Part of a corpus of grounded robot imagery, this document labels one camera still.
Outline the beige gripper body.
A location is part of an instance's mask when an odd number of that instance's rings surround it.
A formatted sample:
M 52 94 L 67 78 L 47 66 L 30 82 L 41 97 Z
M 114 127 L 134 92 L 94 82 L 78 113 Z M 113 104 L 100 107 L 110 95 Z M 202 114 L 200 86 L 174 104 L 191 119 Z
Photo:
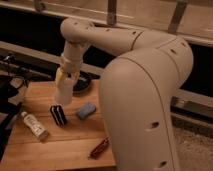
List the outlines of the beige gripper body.
M 82 59 L 71 59 L 64 54 L 61 55 L 61 67 L 66 73 L 79 72 L 82 65 Z

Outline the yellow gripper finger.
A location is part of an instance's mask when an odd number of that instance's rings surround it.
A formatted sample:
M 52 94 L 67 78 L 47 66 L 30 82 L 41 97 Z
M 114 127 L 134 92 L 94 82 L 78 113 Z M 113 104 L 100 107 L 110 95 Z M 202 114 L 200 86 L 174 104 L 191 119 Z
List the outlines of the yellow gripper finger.
M 61 67 L 59 67 L 56 71 L 56 76 L 55 76 L 56 85 L 59 85 L 61 81 L 64 79 L 64 77 L 65 77 L 65 72 Z
M 73 83 L 73 87 L 78 82 L 79 76 L 80 76 L 80 71 L 76 71 L 76 72 L 71 73 L 71 80 L 72 80 L 72 83 Z

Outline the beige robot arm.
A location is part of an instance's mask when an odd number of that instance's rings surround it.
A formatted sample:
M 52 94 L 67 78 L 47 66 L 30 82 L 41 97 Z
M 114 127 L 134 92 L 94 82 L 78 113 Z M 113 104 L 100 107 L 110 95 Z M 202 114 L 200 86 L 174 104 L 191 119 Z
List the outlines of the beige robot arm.
M 189 77 L 193 53 L 181 37 L 150 29 L 96 27 L 65 19 L 55 102 L 67 105 L 89 46 L 115 56 L 99 83 L 99 104 L 118 171 L 181 171 L 171 99 Z

